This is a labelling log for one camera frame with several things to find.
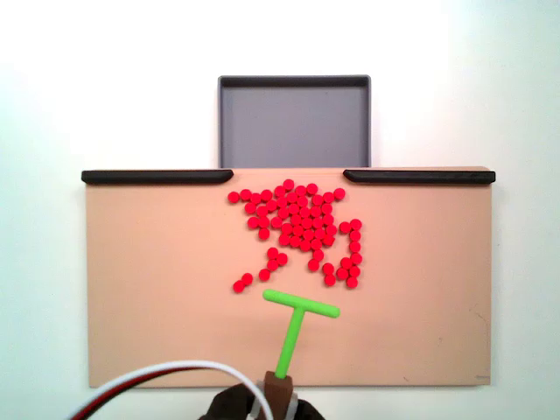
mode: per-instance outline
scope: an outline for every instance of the white wall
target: white wall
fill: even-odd
[[[375,165],[498,176],[493,385],[301,396],[327,419],[560,417],[558,2],[140,3],[0,3],[0,418],[91,392],[81,170],[216,166],[221,74],[370,74]],[[95,418],[196,418],[215,392]]]

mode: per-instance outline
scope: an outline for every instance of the tan board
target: tan board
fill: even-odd
[[[336,187],[337,222],[359,218],[360,284],[323,285],[309,254],[242,294],[232,284],[266,264],[278,233],[259,241],[231,191],[286,178]],[[347,255],[337,235],[325,260]],[[337,305],[307,314],[290,365],[298,386],[477,385],[490,382],[490,185],[362,185],[341,169],[235,170],[220,185],[88,185],[87,276],[91,386],[146,365],[204,359],[250,378],[276,368],[291,309],[271,288]],[[222,374],[168,375],[148,387],[226,386]]]

